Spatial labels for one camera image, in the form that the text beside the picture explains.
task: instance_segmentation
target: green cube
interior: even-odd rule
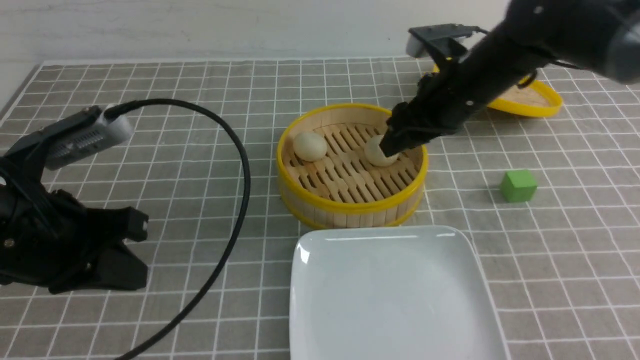
[[[536,178],[529,170],[507,171],[500,184],[500,192],[508,202],[529,201],[537,188]]]

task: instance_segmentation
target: yellow rim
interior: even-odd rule
[[[438,69],[438,65],[434,65],[433,72],[438,71],[440,71],[440,69]],[[499,97],[487,105],[487,107],[526,117],[551,117],[560,111],[560,108],[562,108],[563,105],[563,100],[562,97],[554,91],[554,89],[538,80],[533,81],[529,85],[529,88],[544,97],[549,102],[549,106],[527,105]]]
[[[302,200],[311,203],[317,208],[320,208],[322,210],[329,211],[329,212],[340,211],[345,213],[368,213],[371,211],[391,208],[408,199],[409,196],[411,196],[416,191],[416,189],[422,186],[424,182],[424,178],[427,174],[427,167],[429,164],[429,160],[427,155],[427,148],[424,145],[421,147],[422,164],[420,164],[420,170],[418,171],[418,175],[415,177],[413,182],[409,184],[406,188],[402,189],[399,193],[383,200],[368,202],[366,204],[345,204],[341,202],[335,202],[328,199],[324,199],[318,195],[314,195],[313,193],[310,193],[309,191],[305,190],[302,186],[296,184],[293,181],[293,179],[291,179],[291,176],[287,172],[287,169],[284,166],[284,162],[282,161],[282,148],[284,147],[284,140],[287,138],[289,131],[296,124],[306,119],[307,117],[313,116],[317,113],[321,113],[322,111],[339,109],[339,108],[363,108],[363,109],[377,110],[377,111],[382,111],[383,113],[386,113],[387,115],[391,116],[391,111],[388,111],[385,108],[381,108],[375,105],[336,104],[336,105],[329,105],[329,106],[312,110],[302,115],[301,117],[297,118],[294,122],[291,123],[291,125],[289,125],[289,127],[287,127],[287,129],[285,129],[284,133],[282,133],[282,136],[280,137],[280,141],[278,141],[276,160],[278,163],[278,172],[280,173],[280,179],[284,181],[284,185],[286,185],[288,189],[294,192]]]
[[[394,221],[392,221],[392,222],[390,222],[388,224],[385,224],[385,226],[398,226],[398,225],[402,224],[403,222],[407,221],[411,217],[411,215],[413,215],[413,213],[418,208],[418,206],[420,206],[420,201],[421,200],[422,200],[422,196],[420,196],[415,201],[415,204],[411,206],[411,208],[409,209],[409,211],[407,211],[406,214],[404,214],[403,216],[399,217],[398,219],[396,219],[396,220],[394,220]],[[312,229],[316,229],[316,230],[328,229],[326,226],[323,226],[323,225],[320,225],[318,223],[315,223],[312,220],[309,220],[304,215],[302,215],[298,210],[294,209],[293,206],[291,206],[289,204],[289,201],[287,201],[287,199],[285,199],[284,197],[282,197],[282,202],[284,203],[284,206],[286,206],[287,209],[289,209],[289,212],[291,212],[291,214],[294,217],[296,217],[298,220],[300,220],[300,222],[302,224],[305,224],[306,226],[309,226]]]

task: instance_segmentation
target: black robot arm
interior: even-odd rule
[[[387,120],[380,148],[391,156],[455,133],[506,90],[558,59],[622,84],[640,81],[640,1],[512,0],[504,20],[467,51],[457,38],[477,27],[410,29],[410,56],[430,55],[440,68],[426,74],[410,102]]]

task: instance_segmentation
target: white wall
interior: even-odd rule
[[[0,63],[404,53],[407,29],[490,28],[508,0],[1,0]]]

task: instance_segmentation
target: square plate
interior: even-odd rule
[[[292,360],[504,360],[477,258],[446,226],[334,229],[300,238]]]

